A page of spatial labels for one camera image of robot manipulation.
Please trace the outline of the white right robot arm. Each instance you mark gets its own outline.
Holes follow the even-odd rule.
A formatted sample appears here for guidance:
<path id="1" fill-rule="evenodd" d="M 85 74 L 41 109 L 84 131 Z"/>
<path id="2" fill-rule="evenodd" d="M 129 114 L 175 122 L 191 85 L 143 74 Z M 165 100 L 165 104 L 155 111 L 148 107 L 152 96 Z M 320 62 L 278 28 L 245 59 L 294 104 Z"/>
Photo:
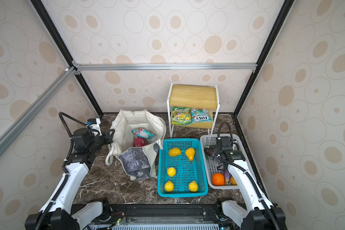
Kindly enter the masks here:
<path id="1" fill-rule="evenodd" d="M 223 122 L 218 129 L 212 159 L 222 163 L 224 171 L 234 178 L 246 205 L 244 209 L 233 200 L 223 201 L 223 215 L 240 230 L 284 230 L 285 213 L 264 195 L 251 174 L 244 154 L 234 149 L 236 143 L 230 124 Z"/>

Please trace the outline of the cream canvas grocery bag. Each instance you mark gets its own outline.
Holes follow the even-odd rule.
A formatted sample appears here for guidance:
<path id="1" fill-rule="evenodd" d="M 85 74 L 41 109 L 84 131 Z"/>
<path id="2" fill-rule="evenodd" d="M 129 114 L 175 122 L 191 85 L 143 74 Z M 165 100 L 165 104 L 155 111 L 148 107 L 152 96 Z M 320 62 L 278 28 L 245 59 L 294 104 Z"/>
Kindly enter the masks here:
<path id="1" fill-rule="evenodd" d="M 155 160 L 159 151 L 163 150 L 165 121 L 146 110 L 134 112 L 121 110 L 110 128 L 115 133 L 112 143 L 108 145 L 109 153 L 105 158 L 105 164 L 110 166 L 116 158 L 131 181 L 156 178 Z M 154 135 L 151 139 L 146 139 L 144 146 L 134 145 L 137 136 L 132 131 L 137 128 Z"/>

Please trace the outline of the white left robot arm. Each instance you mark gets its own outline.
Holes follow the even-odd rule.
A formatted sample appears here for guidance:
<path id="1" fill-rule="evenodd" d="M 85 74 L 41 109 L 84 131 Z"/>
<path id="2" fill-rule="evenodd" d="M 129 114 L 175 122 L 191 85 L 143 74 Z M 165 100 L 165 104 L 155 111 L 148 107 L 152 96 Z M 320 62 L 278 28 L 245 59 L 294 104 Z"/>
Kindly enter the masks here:
<path id="1" fill-rule="evenodd" d="M 96 153 L 112 143 L 115 131 L 102 132 L 98 118 L 81 122 L 63 112 L 58 115 L 70 137 L 70 150 L 61 166 L 61 180 L 40 211 L 28 216 L 25 221 L 27 230 L 83 230 L 94 219 L 107 222 L 112 216 L 107 198 L 95 199 L 75 213 L 71 208 Z"/>

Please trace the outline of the pink dragon fruit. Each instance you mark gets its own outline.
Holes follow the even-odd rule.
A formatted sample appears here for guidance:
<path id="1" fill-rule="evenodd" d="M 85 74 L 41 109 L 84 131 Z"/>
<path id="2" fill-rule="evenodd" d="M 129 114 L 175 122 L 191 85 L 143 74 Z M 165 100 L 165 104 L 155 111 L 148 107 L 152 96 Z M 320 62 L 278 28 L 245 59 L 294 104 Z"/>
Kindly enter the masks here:
<path id="1" fill-rule="evenodd" d="M 136 137 L 133 142 L 133 147 L 144 147 L 147 145 L 147 141 L 144 138 Z"/>

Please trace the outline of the teal mint blossom candy bag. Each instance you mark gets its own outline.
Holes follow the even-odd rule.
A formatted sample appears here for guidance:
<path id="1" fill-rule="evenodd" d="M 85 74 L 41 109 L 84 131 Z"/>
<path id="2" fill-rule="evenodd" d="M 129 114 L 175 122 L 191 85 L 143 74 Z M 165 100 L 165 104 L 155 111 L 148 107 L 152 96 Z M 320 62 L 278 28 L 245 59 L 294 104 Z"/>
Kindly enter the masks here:
<path id="1" fill-rule="evenodd" d="M 152 139 L 155 135 L 141 127 L 135 128 L 132 131 L 132 134 L 135 135 L 138 138 L 143 138 L 143 139 Z"/>

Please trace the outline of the dark purple eggplant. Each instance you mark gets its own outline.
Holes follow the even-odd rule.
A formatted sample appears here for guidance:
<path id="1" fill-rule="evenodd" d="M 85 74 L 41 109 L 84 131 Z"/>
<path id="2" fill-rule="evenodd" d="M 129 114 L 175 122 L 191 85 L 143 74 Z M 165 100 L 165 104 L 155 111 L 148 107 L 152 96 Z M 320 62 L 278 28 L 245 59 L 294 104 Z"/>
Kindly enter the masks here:
<path id="1" fill-rule="evenodd" d="M 226 170 L 223 172 L 223 175 L 224 175 L 224 183 L 225 183 L 225 185 L 228 185 L 229 182 L 230 182 L 231 174 L 230 174 L 229 171 L 226 169 Z"/>

